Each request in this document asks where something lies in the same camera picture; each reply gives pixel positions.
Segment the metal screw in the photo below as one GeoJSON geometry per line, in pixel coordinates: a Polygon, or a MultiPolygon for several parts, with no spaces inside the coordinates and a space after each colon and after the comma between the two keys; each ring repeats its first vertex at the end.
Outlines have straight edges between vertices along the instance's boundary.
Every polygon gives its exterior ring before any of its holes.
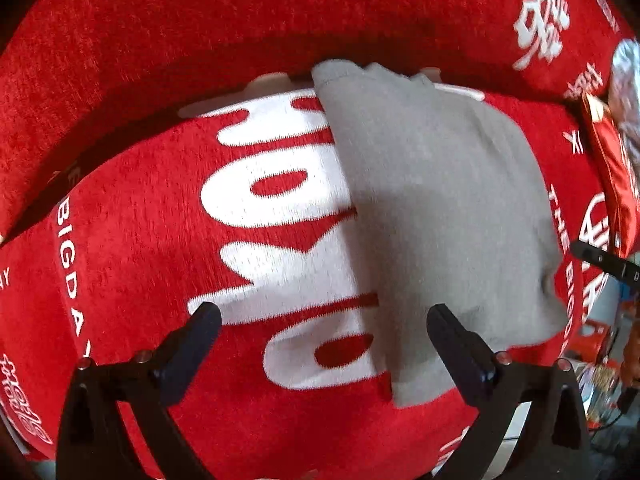
{"type": "Polygon", "coordinates": [[[137,362],[138,364],[144,364],[147,361],[149,361],[149,359],[151,359],[151,356],[153,355],[151,350],[139,350],[138,352],[136,352],[136,354],[133,356],[133,360],[135,362],[137,362]]]}
{"type": "Polygon", "coordinates": [[[495,355],[495,360],[504,366],[508,366],[513,363],[513,359],[511,359],[511,356],[507,352],[498,352],[495,355]]]}
{"type": "Polygon", "coordinates": [[[571,363],[564,358],[559,358],[558,361],[556,361],[556,364],[563,372],[568,372],[569,370],[574,369],[574,367],[571,366],[571,363]]]}
{"type": "Polygon", "coordinates": [[[93,359],[90,357],[83,357],[78,361],[78,364],[76,364],[76,368],[78,368],[78,370],[87,370],[87,368],[91,367],[93,364],[93,359]]]}

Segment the white lettering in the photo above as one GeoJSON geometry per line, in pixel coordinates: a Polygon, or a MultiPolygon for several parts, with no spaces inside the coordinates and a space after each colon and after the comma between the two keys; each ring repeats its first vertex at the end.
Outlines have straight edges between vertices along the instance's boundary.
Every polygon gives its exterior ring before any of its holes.
{"type": "Polygon", "coordinates": [[[204,209],[236,227],[283,225],[322,218],[351,206],[349,188],[332,144],[312,144],[248,156],[217,170],[204,183],[204,209]],[[259,196],[264,178],[305,171],[305,181],[278,195],[259,196]]]}
{"type": "Polygon", "coordinates": [[[569,240],[569,233],[567,233],[566,230],[560,233],[560,243],[562,244],[562,253],[566,254],[571,245],[571,240],[569,240]]]}
{"type": "Polygon", "coordinates": [[[573,296],[571,296],[569,298],[569,303],[567,304],[567,315],[569,316],[569,320],[566,324],[566,326],[564,327],[564,339],[568,340],[569,334],[571,333],[571,328],[572,325],[574,324],[574,306],[575,306],[575,299],[573,296]]]}
{"type": "Polygon", "coordinates": [[[71,240],[65,240],[60,245],[60,260],[62,260],[62,266],[68,269],[76,259],[76,248],[71,240]]]}
{"type": "Polygon", "coordinates": [[[575,82],[566,84],[567,90],[563,96],[565,99],[578,99],[583,92],[596,93],[603,85],[602,74],[596,70],[593,63],[587,63],[586,70],[578,74],[575,82]]]}
{"type": "Polygon", "coordinates": [[[76,336],[79,336],[82,330],[82,324],[84,323],[84,315],[73,307],[71,308],[71,315],[74,317],[74,323],[76,324],[76,336]]]}
{"type": "Polygon", "coordinates": [[[613,17],[613,12],[611,12],[611,7],[609,7],[607,0],[596,0],[596,2],[600,6],[600,9],[602,10],[604,17],[609,22],[611,30],[613,30],[614,32],[619,31],[620,26],[618,25],[618,22],[616,21],[616,19],[613,17]]]}
{"type": "Polygon", "coordinates": [[[72,272],[68,274],[65,278],[66,281],[66,291],[69,294],[69,297],[74,300],[76,298],[76,294],[78,294],[78,278],[76,277],[76,272],[72,272]],[[73,290],[69,288],[69,282],[73,283],[73,290]]]}
{"type": "Polygon", "coordinates": [[[203,301],[219,306],[224,324],[240,324],[356,298],[373,291],[354,217],[335,225],[309,252],[233,242],[222,260],[251,285],[226,288],[188,302],[193,314],[203,301]]]}
{"type": "Polygon", "coordinates": [[[558,221],[558,232],[565,231],[566,226],[564,220],[562,220],[562,211],[560,211],[560,208],[554,211],[554,218],[558,221]]]}
{"type": "Polygon", "coordinates": [[[513,64],[513,68],[526,69],[535,53],[539,59],[551,63],[562,52],[560,32],[568,27],[569,11],[565,0],[523,0],[513,29],[518,33],[518,46],[529,50],[513,64]]]}
{"type": "Polygon", "coordinates": [[[460,436],[457,436],[456,438],[454,438],[450,442],[447,442],[444,446],[440,448],[440,453],[444,453],[444,454],[442,454],[438,458],[438,463],[436,464],[436,467],[433,468],[433,470],[431,471],[431,474],[435,475],[442,468],[442,466],[444,466],[444,463],[451,457],[451,455],[453,455],[455,450],[458,448],[458,445],[460,444],[460,442],[462,442],[462,439],[465,437],[465,435],[469,431],[469,427],[470,426],[467,426],[464,430],[462,430],[462,433],[460,433],[460,436]]]}
{"type": "MultiPolygon", "coordinates": [[[[599,222],[593,223],[593,219],[591,218],[591,214],[593,213],[594,208],[599,204],[604,202],[604,192],[598,193],[595,195],[589,205],[587,206],[587,211],[584,214],[584,219],[582,220],[582,225],[580,227],[580,235],[578,238],[583,241],[601,248],[603,251],[607,250],[607,245],[609,243],[609,217],[605,216],[599,222]]],[[[582,272],[587,270],[590,265],[587,262],[582,262],[582,272]]]]}
{"type": "Polygon", "coordinates": [[[69,224],[66,227],[63,227],[62,229],[60,229],[60,231],[58,231],[58,238],[62,238],[64,235],[68,235],[73,230],[74,230],[74,227],[71,224],[69,224]]]}
{"type": "Polygon", "coordinates": [[[582,147],[582,141],[580,140],[579,130],[562,132],[562,136],[571,143],[571,149],[572,149],[573,155],[582,155],[584,153],[584,148],[582,147]]]}
{"type": "Polygon", "coordinates": [[[607,283],[608,277],[608,274],[601,272],[584,286],[582,300],[582,322],[584,322],[589,317],[589,313],[593,308],[593,304],[596,302],[598,296],[600,295],[600,291],[607,283]]]}
{"type": "Polygon", "coordinates": [[[569,288],[569,286],[573,286],[574,284],[574,266],[573,265],[567,265],[566,269],[564,270],[564,276],[566,277],[566,286],[567,288],[569,288]]]}
{"type": "Polygon", "coordinates": [[[267,377],[289,390],[313,390],[380,375],[385,371],[385,360],[377,310],[377,307],[339,310],[277,333],[264,350],[267,377]],[[318,364],[314,353],[324,343],[364,334],[373,335],[373,341],[355,361],[336,368],[318,364]]]}
{"type": "Polygon", "coordinates": [[[58,225],[69,218],[69,197],[66,197],[58,206],[58,225]]]}
{"type": "Polygon", "coordinates": [[[322,110],[300,110],[292,106],[295,99],[315,97],[316,92],[312,88],[295,90],[227,106],[199,117],[216,117],[247,110],[249,116],[241,123],[222,128],[218,132],[218,140],[225,146],[249,146],[328,128],[322,110]]]}
{"type": "Polygon", "coordinates": [[[554,187],[554,185],[551,185],[551,188],[549,189],[549,202],[554,202],[556,205],[558,205],[558,195],[556,195],[556,188],[554,187]]]}
{"type": "MultiPolygon", "coordinates": [[[[31,409],[29,399],[20,386],[20,381],[18,381],[18,377],[15,374],[15,365],[9,360],[6,354],[2,356],[2,360],[0,361],[0,371],[5,377],[1,383],[4,394],[24,429],[32,435],[37,436],[46,444],[53,444],[52,439],[42,427],[41,418],[31,409]]],[[[2,403],[2,406],[8,415],[4,403],[2,403]]]]}

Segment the black plastic bracket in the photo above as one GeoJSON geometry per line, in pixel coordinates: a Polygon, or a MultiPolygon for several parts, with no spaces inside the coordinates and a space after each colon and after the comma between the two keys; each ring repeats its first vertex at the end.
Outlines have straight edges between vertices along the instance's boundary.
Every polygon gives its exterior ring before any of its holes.
{"type": "Polygon", "coordinates": [[[610,274],[635,292],[640,291],[640,267],[630,261],[580,240],[571,242],[571,254],[610,274]]]}
{"type": "Polygon", "coordinates": [[[166,480],[214,480],[166,408],[184,396],[221,325],[218,307],[203,303],[155,352],[138,352],[131,361],[113,365],[82,359],[60,422],[58,480],[152,480],[131,445],[119,401],[131,405],[166,480]]]}
{"type": "Polygon", "coordinates": [[[513,414],[531,402],[522,434],[502,480],[589,480],[589,459],[582,399],[566,360],[542,367],[495,356],[482,338],[468,332],[443,304],[431,307],[427,330],[465,402],[479,414],[434,480],[481,480],[513,414]]]}

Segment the grey fabric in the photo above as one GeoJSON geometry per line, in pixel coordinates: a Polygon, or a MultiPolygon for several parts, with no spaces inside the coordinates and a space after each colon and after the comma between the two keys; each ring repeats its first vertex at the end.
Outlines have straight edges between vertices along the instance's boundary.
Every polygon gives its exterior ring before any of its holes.
{"type": "Polygon", "coordinates": [[[379,65],[316,66],[316,92],[358,212],[397,406],[452,381],[426,335],[446,303],[493,350],[562,330],[561,261],[540,168],[510,118],[379,65]]]}

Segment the red cushion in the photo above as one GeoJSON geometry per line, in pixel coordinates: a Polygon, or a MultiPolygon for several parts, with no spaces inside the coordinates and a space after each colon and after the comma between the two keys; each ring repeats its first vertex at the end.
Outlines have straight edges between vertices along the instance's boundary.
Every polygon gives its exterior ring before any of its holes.
{"type": "MultiPolygon", "coordinates": [[[[565,231],[578,237],[601,187],[588,157],[562,136],[577,130],[574,118],[559,105],[486,100],[521,125],[554,186],[559,244],[565,231]]],[[[78,168],[84,179],[35,228],[0,248],[0,261],[8,251],[26,254],[24,237],[34,229],[55,240],[28,268],[50,273],[47,294],[67,313],[82,313],[82,325],[42,330],[50,338],[71,334],[78,355],[89,349],[100,364],[157,345],[199,295],[213,292],[225,325],[172,415],[214,475],[296,479],[318,469],[328,480],[412,480],[446,460],[474,411],[455,392],[415,408],[393,406],[375,290],[353,278],[357,224],[319,104],[312,92],[267,101],[170,127],[95,169],[103,154],[88,152],[47,192],[74,183],[78,168]],[[267,129],[274,113],[278,127],[267,129]],[[232,303],[252,283],[249,299],[232,303]]],[[[31,281],[14,308],[47,303],[37,291],[44,281],[31,281]]],[[[568,255],[556,285],[571,323],[546,344],[513,349],[517,358],[550,364],[580,324],[583,273],[568,255]]],[[[22,355],[13,358],[26,361],[41,340],[11,343],[22,355]]],[[[50,381],[68,380],[60,371],[68,361],[33,362],[30,400],[50,381]]],[[[46,391],[52,407],[42,416],[53,420],[63,389],[46,391]]]]}
{"type": "Polygon", "coordinates": [[[0,250],[0,404],[23,439],[48,457],[78,360],[54,242],[55,232],[41,223],[0,250]]]}
{"type": "Polygon", "coordinates": [[[263,73],[346,57],[559,100],[629,36],[607,0],[38,0],[0,57],[0,234],[114,128],[263,73]]]}

